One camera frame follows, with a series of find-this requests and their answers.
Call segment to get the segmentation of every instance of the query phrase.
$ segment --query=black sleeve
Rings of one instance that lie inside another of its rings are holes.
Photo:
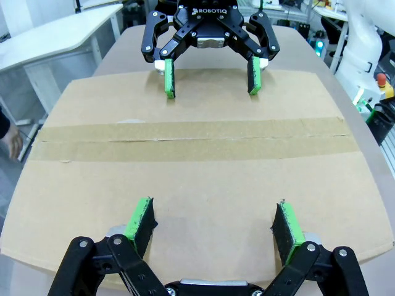
[[[0,139],[2,139],[10,128],[10,121],[8,118],[1,112],[0,107]]]

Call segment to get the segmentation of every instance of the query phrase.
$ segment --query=black device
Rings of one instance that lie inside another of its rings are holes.
[[[163,286],[142,260],[157,225],[152,199],[146,205],[137,220],[132,217],[132,225],[141,224],[134,240],[114,234],[97,243],[89,237],[71,241],[48,296],[96,295],[105,275],[113,273],[120,275],[134,296],[293,296],[305,280],[317,282],[324,296],[368,296],[354,251],[337,247],[330,252],[316,242],[295,239],[303,234],[285,203],[278,204],[272,227],[283,268],[266,289],[246,281],[186,279]]]
[[[177,32],[163,47],[157,47],[158,37],[173,25]],[[243,29],[257,36],[259,44]],[[253,14],[248,23],[238,10],[236,0],[178,0],[172,23],[168,15],[152,11],[147,16],[141,52],[149,63],[157,63],[165,72],[165,92],[175,97],[173,62],[187,48],[231,47],[247,61],[249,93],[260,89],[260,71],[280,51],[272,24],[262,9]]]

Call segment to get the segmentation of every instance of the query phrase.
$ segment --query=human hand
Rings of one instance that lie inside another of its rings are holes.
[[[19,129],[11,123],[8,132],[1,141],[7,145],[10,158],[16,160],[23,147],[23,140],[19,135]]]

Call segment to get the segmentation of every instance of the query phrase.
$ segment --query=green gripper pad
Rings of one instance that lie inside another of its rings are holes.
[[[262,87],[260,80],[260,61],[259,57],[252,56],[247,64],[248,93],[255,95]]]
[[[165,59],[165,93],[168,99],[175,98],[174,84],[174,61]]]
[[[305,242],[302,229],[290,203],[278,203],[272,226],[281,262],[287,265],[295,250]]]
[[[135,212],[126,226],[124,235],[133,243],[138,255],[143,258],[154,228],[155,221],[154,199],[140,199]]]

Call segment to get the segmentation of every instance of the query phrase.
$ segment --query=person's arm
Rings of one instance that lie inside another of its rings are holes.
[[[19,135],[19,129],[1,112],[0,107],[0,139],[10,152],[10,158],[17,159],[23,147],[23,140]]]

